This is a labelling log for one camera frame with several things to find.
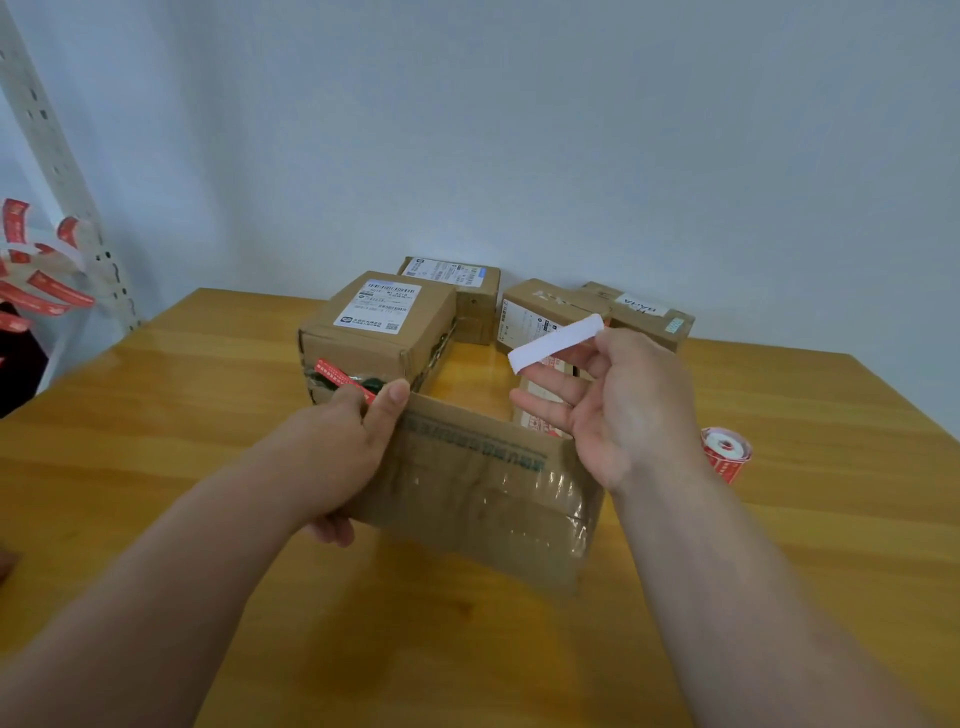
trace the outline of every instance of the left hand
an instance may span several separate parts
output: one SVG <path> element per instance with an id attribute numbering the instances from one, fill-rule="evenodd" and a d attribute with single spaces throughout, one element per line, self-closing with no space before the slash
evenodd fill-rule
<path id="1" fill-rule="evenodd" d="M 291 415 L 235 467 L 282 494 L 295 528 L 309 524 L 321 541 L 349 546 L 353 525 L 337 509 L 373 477 L 409 399 L 406 380 L 392 381 L 361 416 L 362 393 L 341 387 L 328 404 Z"/>

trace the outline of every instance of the roll of red stickers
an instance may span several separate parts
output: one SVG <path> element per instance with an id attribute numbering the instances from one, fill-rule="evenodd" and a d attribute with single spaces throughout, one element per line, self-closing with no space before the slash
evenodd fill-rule
<path id="1" fill-rule="evenodd" d="M 19 316 L 14 316 L 6 311 L 0 311 L 0 331 L 8 331 L 9 333 L 23 333 L 24 331 L 29 330 L 32 324 L 32 321 L 21 319 Z"/>
<path id="2" fill-rule="evenodd" d="M 97 303 L 92 296 L 87 296 L 86 293 L 81 293 L 76 288 L 64 285 L 60 281 L 50 278 L 42 271 L 34 271 L 34 274 L 27 279 L 27 282 L 34 288 L 53 296 L 55 299 L 72 303 L 80 308 L 90 308 Z"/>
<path id="3" fill-rule="evenodd" d="M 700 432 L 707 460 L 728 485 L 740 473 L 744 463 L 754 455 L 754 449 L 742 435 L 723 427 L 705 427 Z"/>
<path id="4" fill-rule="evenodd" d="M 27 308 L 36 313 L 42 313 L 44 316 L 62 316 L 70 310 L 70 306 L 63 303 L 50 303 L 40 296 L 34 296 L 26 291 L 21 291 L 12 283 L 0 280 L 0 299 L 15 303 L 18 306 Z"/>
<path id="5" fill-rule="evenodd" d="M 8 243 L 26 244 L 26 215 L 29 203 L 7 198 L 3 203 L 3 233 Z M 29 263 L 30 256 L 19 251 L 10 252 L 11 263 Z"/>
<path id="6" fill-rule="evenodd" d="M 343 371 L 337 369 L 330 362 L 326 361 L 326 359 L 317 359 L 317 366 L 314 367 L 314 371 L 321 376 L 325 376 L 338 387 L 342 387 L 344 384 L 352 384 L 354 387 L 363 392 L 363 399 L 367 401 L 367 404 L 372 404 L 373 400 L 376 399 L 376 395 L 373 392 L 366 387 L 361 387 Z"/>

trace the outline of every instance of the forearm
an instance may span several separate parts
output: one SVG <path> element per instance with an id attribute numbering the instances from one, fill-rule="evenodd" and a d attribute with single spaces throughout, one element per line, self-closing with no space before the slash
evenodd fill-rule
<path id="1" fill-rule="evenodd" d="M 698 723 L 927 724 L 709 469 L 633 481 L 617 514 Z"/>
<path id="2" fill-rule="evenodd" d="M 191 724 L 290 536 L 263 488 L 224 471 L 178 500 L 9 666 L 0 724 Z"/>

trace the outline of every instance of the wood grain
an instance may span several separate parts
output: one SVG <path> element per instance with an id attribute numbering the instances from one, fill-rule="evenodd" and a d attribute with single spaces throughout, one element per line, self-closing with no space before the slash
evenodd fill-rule
<path id="1" fill-rule="evenodd" d="M 12 654 L 194 481 L 307 404 L 303 299 L 201 290 L 0 422 Z M 752 441 L 734 489 L 817 598 L 960 718 L 960 445 L 849 356 L 691 341 L 703 425 Z M 433 394 L 509 419 L 515 378 L 456 345 Z M 611 508 L 554 599 L 360 526 L 299 535 L 253 595 L 206 726 L 688 724 Z"/>

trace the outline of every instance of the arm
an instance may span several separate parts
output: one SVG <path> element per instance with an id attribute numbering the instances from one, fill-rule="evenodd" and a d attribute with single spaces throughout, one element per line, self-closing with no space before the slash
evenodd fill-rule
<path id="1" fill-rule="evenodd" d="M 352 387 L 301 410 L 236 463 L 181 497 L 13 661 L 0 725 L 186 726 L 244 606 L 290 536 L 372 477 L 409 387 L 386 387 L 361 419 Z"/>
<path id="2" fill-rule="evenodd" d="M 806 596 L 709 467 L 689 376 L 640 334 L 563 354 L 594 382 L 524 372 L 565 403 L 512 400 L 571 432 L 612 494 L 690 712 L 704 726 L 930 725 L 886 670 Z"/>

